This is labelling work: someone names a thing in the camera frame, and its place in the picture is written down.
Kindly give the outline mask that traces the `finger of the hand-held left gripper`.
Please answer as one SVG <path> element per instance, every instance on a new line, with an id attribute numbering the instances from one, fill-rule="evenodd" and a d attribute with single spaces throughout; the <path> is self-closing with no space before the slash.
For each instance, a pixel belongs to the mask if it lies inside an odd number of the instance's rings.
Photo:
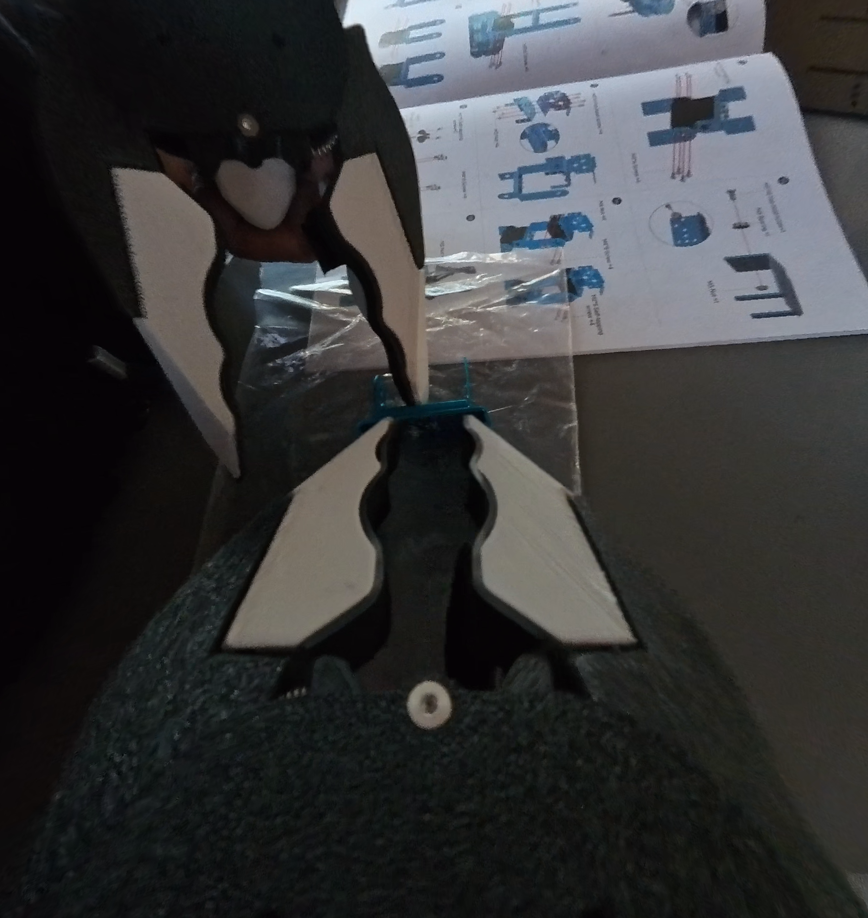
<path id="1" fill-rule="evenodd" d="M 251 336 L 211 216 L 165 174 L 113 168 L 135 325 L 221 465 L 240 478 L 237 389 Z"/>
<path id="2" fill-rule="evenodd" d="M 344 161 L 312 211 L 312 246 L 324 272 L 347 269 L 350 290 L 381 341 L 403 401 L 425 403 L 424 263 L 412 252 L 377 154 Z"/>

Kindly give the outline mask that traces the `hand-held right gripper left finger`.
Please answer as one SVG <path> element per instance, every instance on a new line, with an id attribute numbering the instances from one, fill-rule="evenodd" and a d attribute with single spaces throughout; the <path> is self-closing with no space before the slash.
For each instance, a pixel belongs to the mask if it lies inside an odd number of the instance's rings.
<path id="1" fill-rule="evenodd" d="M 379 598 L 382 548 L 371 514 L 393 428 L 392 419 L 376 422 L 295 488 L 223 649 L 306 649 Z"/>

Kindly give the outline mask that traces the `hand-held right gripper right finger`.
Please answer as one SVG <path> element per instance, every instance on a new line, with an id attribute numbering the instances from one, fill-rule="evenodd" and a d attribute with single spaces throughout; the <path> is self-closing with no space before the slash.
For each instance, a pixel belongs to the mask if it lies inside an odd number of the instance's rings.
<path id="1" fill-rule="evenodd" d="M 473 543 L 478 594 L 530 634 L 567 649 L 635 647 L 571 492 L 474 416 L 470 470 L 486 496 Z"/>

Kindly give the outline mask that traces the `blue metal bracket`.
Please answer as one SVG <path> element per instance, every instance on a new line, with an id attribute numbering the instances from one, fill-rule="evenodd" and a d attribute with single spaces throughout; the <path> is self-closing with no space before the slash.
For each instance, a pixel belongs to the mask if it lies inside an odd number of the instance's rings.
<path id="1" fill-rule="evenodd" d="M 417 406 L 397 404 L 388 396 L 387 384 L 389 373 L 376 374 L 371 382 L 371 410 L 362 419 L 357 431 L 362 434 L 382 420 L 395 422 L 433 422 L 439 419 L 474 417 L 491 427 L 493 425 L 489 411 L 474 400 L 470 361 L 463 358 L 463 394 L 458 398 L 432 401 Z"/>

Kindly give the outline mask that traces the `grey desk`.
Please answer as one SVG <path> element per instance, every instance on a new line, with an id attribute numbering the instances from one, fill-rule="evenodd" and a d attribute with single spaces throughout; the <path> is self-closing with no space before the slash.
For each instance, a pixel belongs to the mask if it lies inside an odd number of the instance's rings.
<path id="1" fill-rule="evenodd" d="M 868 335 L 577 357 L 586 503 L 733 699 L 653 706 L 779 777 L 868 909 Z"/>

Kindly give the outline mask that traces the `person's left hand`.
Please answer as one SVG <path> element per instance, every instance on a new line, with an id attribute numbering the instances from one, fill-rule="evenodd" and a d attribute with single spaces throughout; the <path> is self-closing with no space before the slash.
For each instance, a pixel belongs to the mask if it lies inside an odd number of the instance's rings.
<path id="1" fill-rule="evenodd" d="M 297 185 L 290 207 L 281 222 L 272 229 L 257 228 L 226 201 L 216 186 L 209 192 L 208 212 L 215 225 L 220 245 L 234 257 L 254 262 L 317 261 L 304 222 L 321 202 L 323 185 L 306 180 Z"/>

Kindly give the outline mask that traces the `clear plastic bag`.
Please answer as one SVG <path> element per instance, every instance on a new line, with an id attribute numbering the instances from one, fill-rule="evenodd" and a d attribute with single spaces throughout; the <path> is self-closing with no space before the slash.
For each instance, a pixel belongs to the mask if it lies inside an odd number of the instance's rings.
<path id="1" fill-rule="evenodd" d="M 461 400 L 581 491 L 573 330 L 560 266 L 462 252 L 425 268 L 428 407 Z M 246 471 L 295 485 L 405 406 L 344 268 L 266 266 L 237 390 Z"/>

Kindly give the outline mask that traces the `white instruction manual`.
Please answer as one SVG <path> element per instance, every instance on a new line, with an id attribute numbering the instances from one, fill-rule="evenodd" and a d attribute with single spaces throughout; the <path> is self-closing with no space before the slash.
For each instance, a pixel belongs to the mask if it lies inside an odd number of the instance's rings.
<path id="1" fill-rule="evenodd" d="M 763 2 L 347 2 L 429 259 L 546 264 L 575 352 L 868 333 Z"/>

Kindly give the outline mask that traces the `brown cardboard box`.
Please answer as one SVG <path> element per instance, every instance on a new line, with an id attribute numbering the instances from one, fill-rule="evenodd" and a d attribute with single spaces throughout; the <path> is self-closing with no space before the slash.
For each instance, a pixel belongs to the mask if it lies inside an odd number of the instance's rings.
<path id="1" fill-rule="evenodd" d="M 800 108 L 868 120 L 868 1 L 767 1 L 765 48 Z"/>

